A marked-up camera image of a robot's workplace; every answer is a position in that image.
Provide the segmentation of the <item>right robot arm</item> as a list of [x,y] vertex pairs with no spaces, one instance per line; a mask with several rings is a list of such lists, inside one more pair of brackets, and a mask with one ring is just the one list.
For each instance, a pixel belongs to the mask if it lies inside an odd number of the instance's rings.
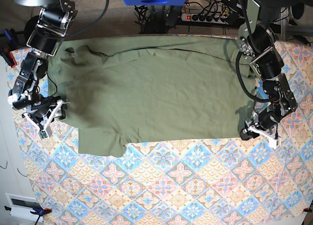
[[33,18],[34,28],[26,45],[31,49],[21,64],[13,88],[8,94],[8,103],[15,110],[24,110],[35,125],[43,128],[47,121],[54,119],[59,97],[43,97],[39,81],[47,74],[48,59],[56,54],[69,26],[76,17],[75,3],[59,0],[56,4],[43,6]]

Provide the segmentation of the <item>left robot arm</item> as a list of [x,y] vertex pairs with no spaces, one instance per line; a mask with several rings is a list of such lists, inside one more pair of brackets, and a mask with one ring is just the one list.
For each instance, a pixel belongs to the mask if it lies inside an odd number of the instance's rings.
[[[298,104],[282,72],[284,62],[275,48],[276,37],[270,27],[282,7],[290,7],[300,0],[238,0],[242,9],[244,24],[239,28],[240,49],[236,57],[236,74],[244,93],[258,103],[269,105],[261,112],[254,111],[240,131],[242,140],[271,134],[280,121],[297,110]],[[251,59],[249,65],[262,81],[266,98],[253,95],[245,87],[240,73],[240,59]]]

